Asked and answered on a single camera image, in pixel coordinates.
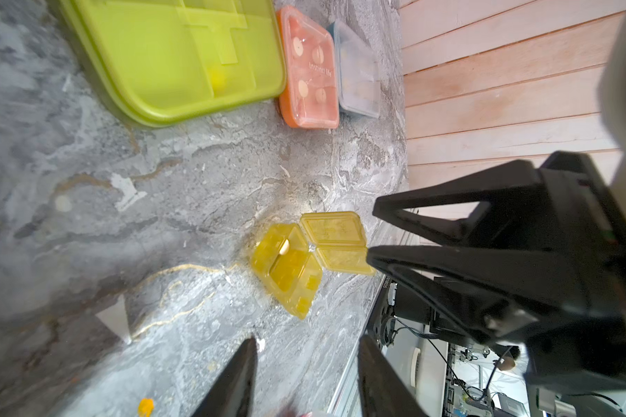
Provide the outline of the blue pillbox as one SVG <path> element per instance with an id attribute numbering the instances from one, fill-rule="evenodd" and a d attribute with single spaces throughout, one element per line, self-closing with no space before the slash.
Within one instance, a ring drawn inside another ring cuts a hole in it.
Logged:
<path id="1" fill-rule="evenodd" d="M 338 103 L 345 113 L 379 118 L 381 88 L 373 50 L 348 24 L 328 27 L 334 41 Z"/>

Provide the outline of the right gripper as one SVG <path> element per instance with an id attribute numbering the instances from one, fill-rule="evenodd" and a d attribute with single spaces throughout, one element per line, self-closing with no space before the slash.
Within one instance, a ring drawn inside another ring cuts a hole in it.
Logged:
<path id="1" fill-rule="evenodd" d="M 525 344 L 552 390 L 626 390 L 626 217 L 588 156 L 380 196 L 373 215 L 455 246 L 378 246 L 367 261 L 462 335 Z"/>

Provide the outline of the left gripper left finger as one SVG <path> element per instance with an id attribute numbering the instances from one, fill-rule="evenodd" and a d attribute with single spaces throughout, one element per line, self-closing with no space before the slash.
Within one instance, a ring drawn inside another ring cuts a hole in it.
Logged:
<path id="1" fill-rule="evenodd" d="M 250 337 L 241 343 L 192 416 L 250 416 L 257 363 L 257 339 Z"/>

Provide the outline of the orange pillbox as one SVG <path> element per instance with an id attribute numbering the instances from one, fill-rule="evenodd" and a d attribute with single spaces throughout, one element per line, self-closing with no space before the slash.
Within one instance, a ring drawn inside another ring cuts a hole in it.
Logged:
<path id="1" fill-rule="evenodd" d="M 331 34 L 290 5 L 276 17 L 287 69 L 286 88 L 278 97 L 285 123 L 307 130 L 337 128 L 340 116 Z"/>

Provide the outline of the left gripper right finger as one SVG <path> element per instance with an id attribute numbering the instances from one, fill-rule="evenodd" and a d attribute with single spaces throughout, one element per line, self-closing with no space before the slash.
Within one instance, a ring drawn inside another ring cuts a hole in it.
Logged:
<path id="1" fill-rule="evenodd" d="M 358 389 L 363 416 L 426 417 L 368 335 L 358 344 Z"/>

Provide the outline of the small yellow pillbox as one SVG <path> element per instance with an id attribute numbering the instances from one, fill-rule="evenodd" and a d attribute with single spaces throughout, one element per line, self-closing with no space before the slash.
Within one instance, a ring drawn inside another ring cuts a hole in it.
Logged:
<path id="1" fill-rule="evenodd" d="M 305 319 L 326 271 L 372 276 L 367 238 L 352 211 L 306 213 L 297 223 L 275 223 L 250 257 L 267 291 L 292 316 Z"/>

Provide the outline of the green lid white pillbox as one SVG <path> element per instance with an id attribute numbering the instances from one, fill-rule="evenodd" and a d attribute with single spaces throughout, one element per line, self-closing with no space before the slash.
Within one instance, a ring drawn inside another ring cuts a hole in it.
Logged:
<path id="1" fill-rule="evenodd" d="M 115 116 L 161 128 L 279 96 L 286 66 L 271 1 L 55 1 Z"/>

